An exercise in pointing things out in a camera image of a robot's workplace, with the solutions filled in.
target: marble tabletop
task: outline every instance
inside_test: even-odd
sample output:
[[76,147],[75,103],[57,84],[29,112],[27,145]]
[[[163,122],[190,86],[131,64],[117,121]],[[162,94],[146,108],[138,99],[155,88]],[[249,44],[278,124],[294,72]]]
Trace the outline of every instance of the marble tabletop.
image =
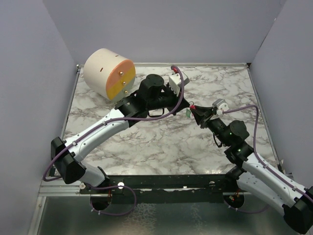
[[[184,97],[199,106],[212,106],[218,98],[227,101],[230,109],[257,104],[251,80],[245,66],[236,67],[180,67],[190,79]],[[136,67],[132,91],[148,74],[161,75],[165,82],[170,67]],[[64,139],[75,135],[105,116],[114,104],[92,91],[84,82],[83,69],[77,82]],[[244,120],[250,133],[246,140],[252,145],[255,110],[223,116]],[[275,165],[275,158],[262,117],[258,121],[257,151]],[[218,148],[208,129],[200,129],[185,110],[176,116],[159,121],[139,122],[120,132],[94,149],[85,162],[102,167],[109,175],[161,175],[161,174],[224,174],[232,167]]]

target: gray wall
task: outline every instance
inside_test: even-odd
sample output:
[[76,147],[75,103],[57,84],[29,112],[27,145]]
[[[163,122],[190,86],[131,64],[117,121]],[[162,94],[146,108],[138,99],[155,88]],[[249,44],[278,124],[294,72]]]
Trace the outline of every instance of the gray wall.
[[252,62],[285,0],[44,0],[77,63],[106,47],[135,62]]
[[75,64],[41,0],[0,3],[0,233],[26,234]]
[[289,0],[252,62],[279,159],[313,185],[313,1]]

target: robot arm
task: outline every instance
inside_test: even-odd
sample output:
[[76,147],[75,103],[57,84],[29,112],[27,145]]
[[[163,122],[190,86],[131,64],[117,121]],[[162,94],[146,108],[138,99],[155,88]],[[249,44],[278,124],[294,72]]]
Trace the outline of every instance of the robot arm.
[[[184,73],[181,74],[183,84],[186,85],[189,79]],[[175,115],[176,112],[189,107],[189,103],[183,98],[177,109],[173,110],[178,104],[181,85],[178,73],[169,77],[167,85],[164,85],[161,76],[150,74],[141,81],[137,91],[118,102],[101,120],[64,141],[59,137],[55,138],[51,142],[51,159],[64,151],[54,162],[64,182],[71,184],[79,180],[94,187],[103,183],[107,178],[104,170],[87,163],[82,164],[84,158],[111,136],[140,120],[146,120],[151,110],[167,108]]]
[[256,153],[245,141],[249,133],[243,121],[234,120],[226,126],[218,116],[227,109],[225,100],[219,99],[212,107],[193,106],[191,112],[201,128],[209,128],[214,140],[220,140],[218,147],[228,147],[224,153],[236,166],[227,175],[238,187],[267,202],[291,228],[305,234],[313,225],[313,187],[298,184]]

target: small green tag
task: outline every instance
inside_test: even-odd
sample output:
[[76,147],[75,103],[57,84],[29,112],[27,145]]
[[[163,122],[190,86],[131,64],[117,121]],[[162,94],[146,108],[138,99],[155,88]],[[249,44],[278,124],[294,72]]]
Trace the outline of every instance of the small green tag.
[[186,109],[186,116],[187,116],[188,118],[190,118],[190,115],[191,115],[190,109]]

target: white cylinder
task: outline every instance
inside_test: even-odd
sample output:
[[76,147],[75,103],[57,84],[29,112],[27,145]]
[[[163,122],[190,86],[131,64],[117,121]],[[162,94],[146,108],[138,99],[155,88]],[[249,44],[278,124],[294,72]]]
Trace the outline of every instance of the white cylinder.
[[135,75],[135,66],[131,60],[105,48],[93,53],[84,65],[86,84],[113,102],[129,93]]

